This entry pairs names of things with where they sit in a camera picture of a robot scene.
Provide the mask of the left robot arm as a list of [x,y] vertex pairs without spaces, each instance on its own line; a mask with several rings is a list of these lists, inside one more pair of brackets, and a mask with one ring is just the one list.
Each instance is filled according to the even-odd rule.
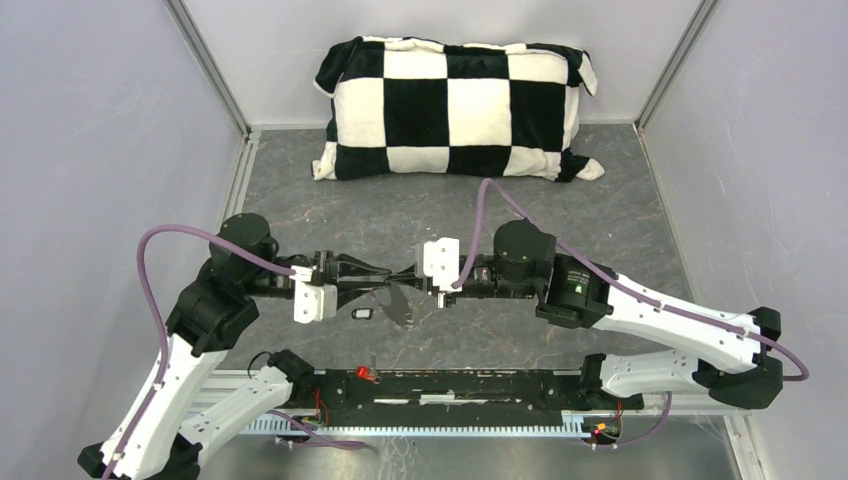
[[[165,232],[203,239],[210,252],[168,316],[154,298],[146,264],[149,242]],[[81,450],[78,465],[94,479],[195,479],[250,422],[284,403],[306,405],[314,394],[312,369],[284,350],[227,398],[196,417],[188,414],[207,378],[258,318],[258,298],[292,300],[297,322],[317,322],[392,276],[345,254],[282,257],[268,221],[253,213],[228,218],[217,233],[179,224],[154,227],[140,239],[136,261],[160,349],[112,435]]]

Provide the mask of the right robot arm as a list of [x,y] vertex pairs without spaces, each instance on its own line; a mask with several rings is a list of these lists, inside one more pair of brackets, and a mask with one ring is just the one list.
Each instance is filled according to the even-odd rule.
[[551,325],[664,345],[647,354],[586,356],[577,392],[591,408],[614,398],[671,392],[759,410],[783,389],[783,364],[770,353],[781,334],[774,309],[734,314],[661,294],[608,267],[557,252],[554,236],[528,220],[500,226],[493,248],[490,255],[463,255],[455,238],[425,241],[407,271],[442,308],[458,298],[534,299],[536,316]]

